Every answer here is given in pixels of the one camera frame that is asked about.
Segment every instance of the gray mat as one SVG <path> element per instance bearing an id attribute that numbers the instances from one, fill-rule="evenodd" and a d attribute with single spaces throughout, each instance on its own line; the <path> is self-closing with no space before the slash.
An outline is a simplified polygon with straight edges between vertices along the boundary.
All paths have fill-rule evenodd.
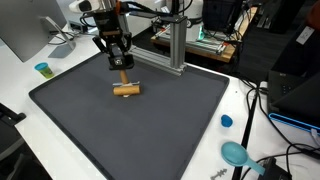
<path id="1" fill-rule="evenodd" d="M 30 97 L 108 179 L 180 179 L 229 79 L 192 67 L 177 77 L 141 63 L 127 73 L 142 94 L 114 96 L 119 72 L 99 53 Z"/>

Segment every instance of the white desk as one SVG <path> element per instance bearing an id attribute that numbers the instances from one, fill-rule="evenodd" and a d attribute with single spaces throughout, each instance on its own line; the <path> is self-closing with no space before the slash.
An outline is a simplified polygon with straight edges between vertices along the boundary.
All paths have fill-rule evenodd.
<path id="1" fill-rule="evenodd" d="M 26 63 L 21 63 L 6 46 L 0 47 L 0 102 L 17 113 L 24 112 L 27 115 L 16 128 L 53 179 L 105 179 L 28 96 L 30 90 L 46 81 L 34 70 L 37 63 L 48 62 L 52 71 L 58 75 L 98 53 L 91 38 L 77 38 L 76 49 L 65 59 L 47 58 L 54 46 L 46 46 Z M 224 168 L 228 171 L 222 179 L 232 177 L 234 168 L 221 158 L 220 148 L 226 141 L 240 143 L 242 140 L 248 118 L 245 101 L 248 88 L 238 79 L 229 78 L 230 84 L 182 177 L 183 180 L 209 180 L 210 176 Z M 220 117 L 223 114 L 233 118 L 234 124 L 230 128 L 221 126 Z"/>
<path id="2" fill-rule="evenodd" d="M 267 87 L 267 83 L 263 82 L 261 87 Z M 267 97 L 262 95 L 262 107 L 267 110 Z M 317 147 L 310 133 L 273 121 L 279 130 L 293 143 L 308 144 Z M 285 142 L 276 130 L 271 126 L 271 123 L 260 110 L 257 103 L 252 129 L 250 133 L 247 150 L 253 160 L 258 160 L 267 156 L 283 154 L 286 152 L 288 143 Z M 290 152 L 296 152 L 295 148 L 291 148 Z M 277 165 L 287 171 L 285 156 L 276 158 Z M 320 162 L 306 155 L 290 155 L 289 156 L 290 171 L 293 180 L 300 179 L 319 179 L 320 177 Z M 245 179 L 257 179 L 258 174 L 250 171 Z"/>

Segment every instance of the electronic equipment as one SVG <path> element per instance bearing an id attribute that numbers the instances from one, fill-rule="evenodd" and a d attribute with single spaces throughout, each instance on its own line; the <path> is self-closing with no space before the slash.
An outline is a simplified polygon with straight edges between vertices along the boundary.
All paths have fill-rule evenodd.
<path id="1" fill-rule="evenodd" d="M 269 117 L 293 127 L 320 130 L 320 72 L 309 78 L 269 72 Z"/>
<path id="2" fill-rule="evenodd" d="M 270 32 L 273 33 L 285 33 L 292 21 L 298 14 L 301 6 L 304 4 L 305 0 L 290 1 L 290 0 L 279 0 L 280 7 L 275 10 L 276 13 L 271 19 Z"/>
<path id="3" fill-rule="evenodd" d="M 56 0 L 1 0 L 0 14 L 0 38 L 22 62 L 29 60 L 53 39 L 55 34 L 50 32 L 61 31 L 59 27 L 67 23 Z M 75 44 L 71 44 L 68 45 L 72 50 Z M 67 55 L 70 53 L 67 46 L 58 46 L 49 57 Z"/>
<path id="4" fill-rule="evenodd" d="M 274 157 L 270 157 L 264 161 L 263 167 L 265 168 L 265 172 L 263 176 L 259 176 L 258 180 L 270 180 L 270 179 L 278 179 L 278 180 L 290 180 L 291 175 L 283 170 L 276 164 L 277 160 Z"/>
<path id="5" fill-rule="evenodd" d="M 209 31 L 232 34 L 242 10 L 242 0 L 205 0 L 203 2 L 203 27 Z"/>

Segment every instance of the blue bottle cap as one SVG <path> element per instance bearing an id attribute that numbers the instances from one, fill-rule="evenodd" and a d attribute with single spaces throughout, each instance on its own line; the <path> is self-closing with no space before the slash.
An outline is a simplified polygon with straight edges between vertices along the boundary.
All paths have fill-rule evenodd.
<path id="1" fill-rule="evenodd" d="M 38 71 L 43 70 L 48 67 L 48 63 L 39 63 L 34 68 Z"/>
<path id="2" fill-rule="evenodd" d="M 233 120 L 228 115 L 221 116 L 221 125 L 223 127 L 230 127 L 233 123 Z"/>

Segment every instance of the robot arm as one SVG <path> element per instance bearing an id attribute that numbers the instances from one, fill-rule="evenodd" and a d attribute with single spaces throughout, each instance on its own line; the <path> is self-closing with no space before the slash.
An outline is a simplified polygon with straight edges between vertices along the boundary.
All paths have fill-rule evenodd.
<path id="1" fill-rule="evenodd" d="M 118 16 L 128 10 L 128 4 L 116 0 L 77 0 L 69 5 L 71 11 L 92 16 L 99 30 L 93 41 L 101 52 L 108 55 L 110 70 L 131 69 L 133 57 L 128 53 L 131 46 L 131 33 L 123 33 Z"/>

